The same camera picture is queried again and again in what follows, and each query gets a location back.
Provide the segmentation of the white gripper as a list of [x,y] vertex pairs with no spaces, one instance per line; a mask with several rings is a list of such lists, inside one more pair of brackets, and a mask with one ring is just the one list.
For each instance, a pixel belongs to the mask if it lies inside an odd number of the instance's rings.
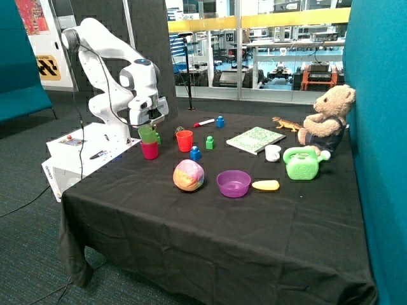
[[128,103],[130,125],[140,128],[142,125],[151,125],[151,130],[156,131],[169,113],[167,99],[152,95],[150,97],[135,97]]

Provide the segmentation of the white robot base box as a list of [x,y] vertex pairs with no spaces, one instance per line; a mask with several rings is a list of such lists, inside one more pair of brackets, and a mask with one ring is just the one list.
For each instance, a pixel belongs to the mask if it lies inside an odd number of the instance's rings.
[[42,163],[42,168],[55,199],[61,202],[64,191],[138,142],[135,138],[122,144],[113,141],[102,123],[91,123],[47,142],[50,158]]

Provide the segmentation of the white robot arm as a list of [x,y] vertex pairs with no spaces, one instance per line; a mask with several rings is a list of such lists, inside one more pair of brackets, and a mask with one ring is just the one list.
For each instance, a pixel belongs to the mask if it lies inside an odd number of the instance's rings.
[[94,18],[63,31],[62,42],[77,51],[89,83],[100,93],[89,100],[91,113],[104,123],[109,142],[130,142],[130,128],[154,126],[169,113],[158,92],[157,66],[113,35]]

